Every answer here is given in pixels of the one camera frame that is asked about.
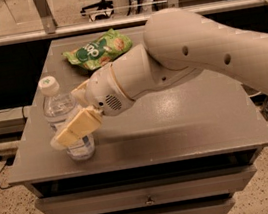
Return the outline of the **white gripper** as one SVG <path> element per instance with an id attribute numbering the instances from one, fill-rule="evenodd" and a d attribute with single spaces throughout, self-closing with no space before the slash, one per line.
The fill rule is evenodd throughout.
<path id="1" fill-rule="evenodd" d="M 134 105 L 134 100 L 127 97 L 118 85 L 111 63 L 96 70 L 71 94 L 82 107 L 88 107 L 74 112 L 58 128 L 50 141 L 56 150 L 64 150 L 100 128 L 102 113 L 104 116 L 117 116 Z"/>

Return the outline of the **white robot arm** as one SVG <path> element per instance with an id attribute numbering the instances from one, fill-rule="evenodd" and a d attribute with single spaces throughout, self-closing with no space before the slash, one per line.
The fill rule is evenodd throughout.
<path id="1" fill-rule="evenodd" d="M 205 69 L 268 95 L 268 33 L 232 28 L 178 8 L 150 16 L 143 42 L 97 70 L 72 91 L 84 106 L 51 139 L 64 150 L 149 92 L 162 91 Z"/>

